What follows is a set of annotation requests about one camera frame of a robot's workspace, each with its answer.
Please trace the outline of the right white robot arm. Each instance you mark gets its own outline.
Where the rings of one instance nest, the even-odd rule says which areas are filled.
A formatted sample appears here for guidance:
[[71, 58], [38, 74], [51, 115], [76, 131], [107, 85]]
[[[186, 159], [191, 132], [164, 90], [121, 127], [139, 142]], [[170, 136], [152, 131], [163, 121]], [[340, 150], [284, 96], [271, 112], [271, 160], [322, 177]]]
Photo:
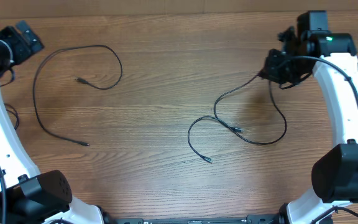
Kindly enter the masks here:
[[261, 78], [291, 88], [309, 75], [323, 93], [333, 148], [311, 171], [311, 187], [284, 204], [268, 223], [331, 223], [331, 215], [358, 203], [358, 58], [348, 33], [333, 33], [325, 11], [308, 11], [278, 36], [280, 50], [265, 59]]

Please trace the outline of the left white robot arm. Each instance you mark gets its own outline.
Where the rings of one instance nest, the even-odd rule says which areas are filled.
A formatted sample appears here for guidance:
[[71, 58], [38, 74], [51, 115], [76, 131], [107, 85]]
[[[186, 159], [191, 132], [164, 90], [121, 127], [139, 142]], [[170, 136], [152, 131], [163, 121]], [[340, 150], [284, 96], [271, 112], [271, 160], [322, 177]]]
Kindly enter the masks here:
[[[0, 78], [43, 47], [24, 21], [0, 30]], [[62, 172], [39, 171], [19, 140], [0, 84], [0, 223], [111, 222], [104, 210], [73, 196]]]

